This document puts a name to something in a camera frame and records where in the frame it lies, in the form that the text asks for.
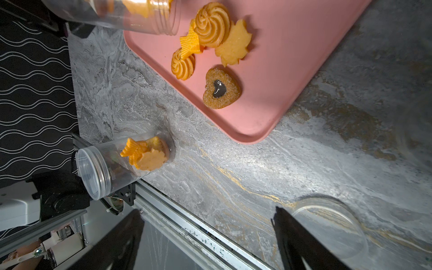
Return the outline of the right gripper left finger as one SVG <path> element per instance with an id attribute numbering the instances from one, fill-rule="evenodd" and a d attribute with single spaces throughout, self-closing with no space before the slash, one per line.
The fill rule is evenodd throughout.
<path id="1" fill-rule="evenodd" d="M 71 265 L 71 270 L 132 270 L 145 221 L 135 209 Z"/>

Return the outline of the orange fish cookie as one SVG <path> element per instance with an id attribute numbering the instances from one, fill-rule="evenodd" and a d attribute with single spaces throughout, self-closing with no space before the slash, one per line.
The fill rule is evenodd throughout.
<path id="1" fill-rule="evenodd" d="M 199 36 L 195 32 L 196 23 L 192 19 L 190 22 L 189 32 L 187 36 L 180 37 L 181 43 L 181 59 L 185 60 L 192 54 L 201 54 L 204 47 L 201 46 Z"/>

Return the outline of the brown heart cookie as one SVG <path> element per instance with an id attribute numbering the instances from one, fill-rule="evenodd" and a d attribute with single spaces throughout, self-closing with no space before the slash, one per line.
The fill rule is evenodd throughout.
<path id="1" fill-rule="evenodd" d="M 222 69 L 212 68 L 206 74 L 203 103 L 211 109 L 223 109 L 242 95 L 237 81 Z"/>

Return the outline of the orange leaf cookie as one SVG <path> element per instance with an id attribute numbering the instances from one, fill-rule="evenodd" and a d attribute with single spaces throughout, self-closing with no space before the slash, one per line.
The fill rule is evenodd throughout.
<path id="1" fill-rule="evenodd" d="M 247 23 L 240 19 L 232 21 L 228 38 L 216 49 L 215 54 L 220 58 L 224 67 L 237 65 L 248 53 L 248 45 L 252 41 L 252 34 L 247 31 Z"/>

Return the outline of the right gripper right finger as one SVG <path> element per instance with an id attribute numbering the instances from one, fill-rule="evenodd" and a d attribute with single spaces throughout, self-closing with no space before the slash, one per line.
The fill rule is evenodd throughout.
<path id="1" fill-rule="evenodd" d="M 276 207 L 272 218 L 282 264 L 286 270 L 349 270 L 288 211 Z"/>

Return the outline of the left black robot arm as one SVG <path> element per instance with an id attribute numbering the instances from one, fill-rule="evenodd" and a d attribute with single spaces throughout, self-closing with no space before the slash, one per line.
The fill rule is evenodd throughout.
<path id="1" fill-rule="evenodd" d="M 76 174 L 57 170 L 34 175 L 1 188 L 1 232 L 85 209 L 90 201 Z"/>

